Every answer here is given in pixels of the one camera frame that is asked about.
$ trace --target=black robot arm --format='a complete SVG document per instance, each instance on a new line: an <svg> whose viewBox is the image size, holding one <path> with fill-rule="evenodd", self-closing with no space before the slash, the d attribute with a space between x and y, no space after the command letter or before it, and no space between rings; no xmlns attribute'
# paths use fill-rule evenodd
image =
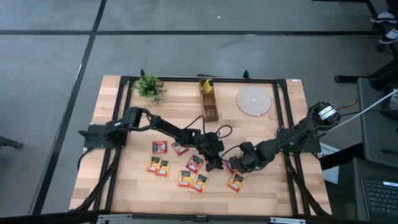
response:
<svg viewBox="0 0 398 224"><path fill-rule="evenodd" d="M149 124L139 127L143 114L147 117ZM98 145L106 147L105 145L109 142L118 142L119 145L124 145L128 131L147 131L152 129L174 138L175 142L182 146L195 147L199 154L207 161L207 172L215 168L223 169L223 161L219 153L224 151L224 144L216 133L202 134L199 129L180 129L163 120L160 116L151 114L149 110L145 108L129 108L123 118L106 123L103 128L104 130L100 132L90 131L90 127L88 131L79 131L79 133L86 138L85 147L90 147L89 144L95 141L101 143L91 147L98 147Z"/></svg>
<svg viewBox="0 0 398 224"><path fill-rule="evenodd" d="M308 138L318 139L340 122L340 115L331 104L319 102L308 110L307 116L298 125L289 129L278 129L275 139L262 141L253 146L251 142L239 145L243 154L240 157L230 157L231 165L240 173L261 170L274 160L280 149L300 149Z"/></svg>

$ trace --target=round placemat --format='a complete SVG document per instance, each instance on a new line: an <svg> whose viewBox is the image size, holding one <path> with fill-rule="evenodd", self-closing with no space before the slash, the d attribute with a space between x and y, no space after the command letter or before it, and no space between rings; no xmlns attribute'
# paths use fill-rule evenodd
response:
<svg viewBox="0 0 398 224"><path fill-rule="evenodd" d="M236 103L243 113L260 116L271 107L271 97L258 86L245 86L236 95Z"/></svg>

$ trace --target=keyboard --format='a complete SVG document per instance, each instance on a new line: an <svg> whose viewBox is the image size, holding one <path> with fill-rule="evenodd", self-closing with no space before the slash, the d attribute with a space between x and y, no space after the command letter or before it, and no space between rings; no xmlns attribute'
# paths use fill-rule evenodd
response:
<svg viewBox="0 0 398 224"><path fill-rule="evenodd" d="M362 180L369 221L398 223L398 183Z"/></svg>

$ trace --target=green plant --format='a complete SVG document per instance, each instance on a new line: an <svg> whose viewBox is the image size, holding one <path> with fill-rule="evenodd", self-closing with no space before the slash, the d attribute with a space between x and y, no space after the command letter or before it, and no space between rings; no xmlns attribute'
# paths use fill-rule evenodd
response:
<svg viewBox="0 0 398 224"><path fill-rule="evenodd" d="M160 100L159 96L163 96L163 93L166 92L164 82L160 81L155 75L140 77L138 84L133 89L138 90L140 96L154 98L157 102Z"/></svg>

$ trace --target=wooden table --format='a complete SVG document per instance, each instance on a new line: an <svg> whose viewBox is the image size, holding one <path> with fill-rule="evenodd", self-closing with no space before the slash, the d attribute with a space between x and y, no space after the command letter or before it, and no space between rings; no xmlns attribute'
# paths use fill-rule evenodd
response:
<svg viewBox="0 0 398 224"><path fill-rule="evenodd" d="M101 88L93 115L93 122L104 124L111 120L114 102L118 92L120 76L106 75ZM262 116L249 116L239 110L236 105L236 94L246 85L263 87L272 98L270 110ZM287 80L289 98L294 117L298 123L307 113L307 104L300 80ZM201 115L200 92L197 82L165 82L167 93L164 100L157 105L138 95L136 90L131 96L130 106L147 108L168 122L185 127L197 116ZM257 144L260 141L276 137L279 127L273 88L271 84L250 83L215 83L215 93L220 119L218 122L206 123L206 131L216 131L224 124L233 127L233 133L223 139L225 149L229 149L244 141ZM287 125L283 92L279 90L284 123ZM122 98L119 118L123 111ZM192 128L201 129L201 121ZM226 134L228 128L221 130ZM167 140L168 153L162 154L163 159L170 161L170 175L161 177L146 171L149 156L152 154L152 141ZM289 189L287 185L285 164L282 154L278 154L273 162L261 171L244 175L246 183L240 193L226 186L231 174L225 170L213 170L206 173L205 166L200 172L208 177L209 183L204 193L199 194L193 189L177 187L178 171L186 169L185 165L192 154L190 149L178 157L171 147L174 140L157 131L128 134L126 147L122 150L120 165L112 201L112 212L135 213L173 213L173 214L207 214L207 215L262 215L290 216ZM227 157L239 155L239 149L228 153ZM95 149L85 156L73 191L70 208L76 208L88 196L98 182L104 149ZM324 210L331 213L322 170L318 160L309 153L301 155L305 182L309 191ZM298 208L303 213L300 191L295 187ZM103 190L100 208L104 201L108 186Z"/></svg>

